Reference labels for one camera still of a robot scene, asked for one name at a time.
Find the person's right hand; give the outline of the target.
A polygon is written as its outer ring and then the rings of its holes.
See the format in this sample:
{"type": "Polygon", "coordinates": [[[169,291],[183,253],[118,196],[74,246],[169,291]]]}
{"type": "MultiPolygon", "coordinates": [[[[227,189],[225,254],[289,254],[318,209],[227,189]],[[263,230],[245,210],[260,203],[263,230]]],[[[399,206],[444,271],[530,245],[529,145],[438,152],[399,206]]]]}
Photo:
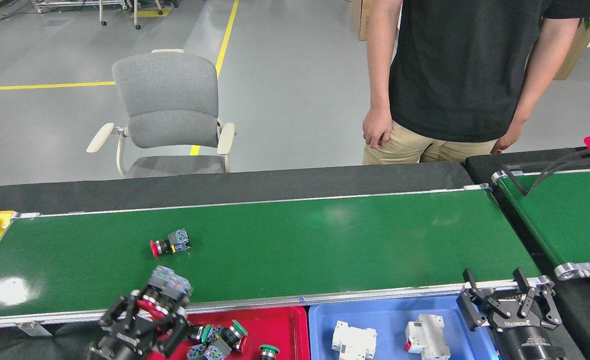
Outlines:
{"type": "Polygon", "coordinates": [[[363,139],[371,149],[384,146],[391,137],[393,119],[388,107],[372,106],[362,122],[363,139]]]}

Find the person's left hand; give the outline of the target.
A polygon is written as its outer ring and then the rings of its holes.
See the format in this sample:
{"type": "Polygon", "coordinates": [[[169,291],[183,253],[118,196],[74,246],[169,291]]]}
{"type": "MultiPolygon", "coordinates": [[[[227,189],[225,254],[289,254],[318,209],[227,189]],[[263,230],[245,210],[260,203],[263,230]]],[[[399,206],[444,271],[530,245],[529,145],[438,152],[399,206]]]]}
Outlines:
{"type": "Polygon", "coordinates": [[[500,154],[517,142],[523,127],[523,124],[511,124],[507,132],[496,140],[490,154],[500,154]]]}

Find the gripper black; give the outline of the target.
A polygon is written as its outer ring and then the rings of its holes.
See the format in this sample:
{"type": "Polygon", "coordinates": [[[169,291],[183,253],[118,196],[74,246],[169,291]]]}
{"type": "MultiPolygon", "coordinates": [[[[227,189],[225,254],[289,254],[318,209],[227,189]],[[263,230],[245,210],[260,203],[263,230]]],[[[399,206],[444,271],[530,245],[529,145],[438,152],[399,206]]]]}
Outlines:
{"type": "Polygon", "coordinates": [[[462,272],[465,283],[457,297],[457,305],[471,331],[489,326],[501,360],[564,360],[563,347],[553,344],[545,328],[562,324],[553,300],[551,285],[535,287],[529,284],[521,268],[515,269],[515,281],[521,296],[518,310],[510,310],[511,317],[495,313],[500,304],[493,288],[478,289],[470,269],[462,272]],[[531,312],[536,305],[538,315],[531,312]]]}
{"type": "Polygon", "coordinates": [[[185,316],[169,313],[157,325],[137,325],[141,295],[121,295],[99,319],[105,335],[87,349],[89,360],[144,360],[156,349],[170,357],[185,339],[189,325],[185,316]],[[126,325],[113,325],[125,313],[126,325]]]}

